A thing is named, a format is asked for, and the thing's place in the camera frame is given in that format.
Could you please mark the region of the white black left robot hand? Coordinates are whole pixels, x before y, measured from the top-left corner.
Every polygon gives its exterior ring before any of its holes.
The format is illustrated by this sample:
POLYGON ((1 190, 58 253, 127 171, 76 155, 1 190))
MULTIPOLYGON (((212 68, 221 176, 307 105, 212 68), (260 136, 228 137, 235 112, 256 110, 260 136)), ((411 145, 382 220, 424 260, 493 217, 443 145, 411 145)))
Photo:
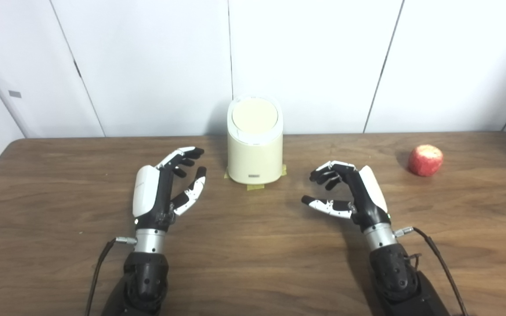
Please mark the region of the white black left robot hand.
POLYGON ((181 147, 155 166, 145 165, 138 170, 132 206, 136 230, 167 232, 177 217, 195 204, 205 186, 205 167, 198 167, 193 182, 180 194, 172 197, 171 192, 175 176, 187 176, 181 166, 194 166, 204 152, 199 147, 181 147))

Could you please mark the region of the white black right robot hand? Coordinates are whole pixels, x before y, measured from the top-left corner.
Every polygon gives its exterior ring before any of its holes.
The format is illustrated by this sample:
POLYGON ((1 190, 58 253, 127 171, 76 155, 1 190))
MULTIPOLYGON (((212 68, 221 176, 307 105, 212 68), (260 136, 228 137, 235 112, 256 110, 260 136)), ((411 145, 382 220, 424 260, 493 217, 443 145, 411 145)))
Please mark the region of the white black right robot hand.
POLYGON ((309 180, 325 184, 328 191, 345 183, 353 200, 325 200, 305 195, 301 198, 305 205, 331 216, 351 219, 361 231, 378 224, 391 224, 385 198, 369 166, 357 169, 347 162, 329 161, 313 170, 309 180))

